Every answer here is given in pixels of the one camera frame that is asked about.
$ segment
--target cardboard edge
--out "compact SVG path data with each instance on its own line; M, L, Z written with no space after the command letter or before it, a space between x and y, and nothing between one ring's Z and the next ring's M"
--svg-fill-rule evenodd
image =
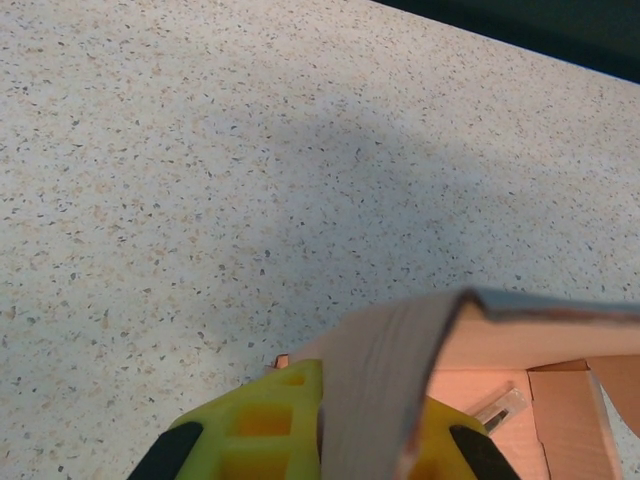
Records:
M640 304L593 302L564 299L531 293L503 291L495 288L470 288L485 309L495 319L530 314L549 315L554 318L574 318L581 321L609 318L616 322L640 322Z
M536 431L550 478L620 480L622 469L613 433L592 373L530 371L529 381Z
M588 358L587 364L622 420L640 438L640 355Z
M589 370L586 360L574 360L570 362L554 363L541 367L530 368L528 372L585 372Z

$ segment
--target cardboard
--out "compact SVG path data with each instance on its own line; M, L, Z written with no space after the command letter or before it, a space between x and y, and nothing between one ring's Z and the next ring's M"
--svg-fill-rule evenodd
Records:
M523 479L620 478L597 376L640 432L640 307L489 289L347 315L277 367L323 362L322 478L398 478L425 393L459 409L505 382L532 407L494 440Z

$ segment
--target cardboard piece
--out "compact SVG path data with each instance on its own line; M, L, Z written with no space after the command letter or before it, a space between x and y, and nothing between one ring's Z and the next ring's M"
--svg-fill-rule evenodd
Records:
M639 306L438 293L349 314L287 360L305 358L323 361L327 480L393 479L427 390L462 409L503 382L527 392L533 408L495 438L523 479L620 477L594 373L640 430Z

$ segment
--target speckled countertop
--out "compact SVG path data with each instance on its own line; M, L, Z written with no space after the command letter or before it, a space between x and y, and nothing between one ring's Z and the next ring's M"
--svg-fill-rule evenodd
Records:
M364 1L5 2L0 46L2 478L122 478L370 302L640 301L640 86Z

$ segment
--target yellow tool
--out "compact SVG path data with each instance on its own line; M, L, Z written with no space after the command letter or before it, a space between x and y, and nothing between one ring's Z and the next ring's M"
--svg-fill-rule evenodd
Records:
M319 480L321 400L319 360L276 370L180 417L129 480ZM420 437L409 480L518 479L480 421L432 398Z

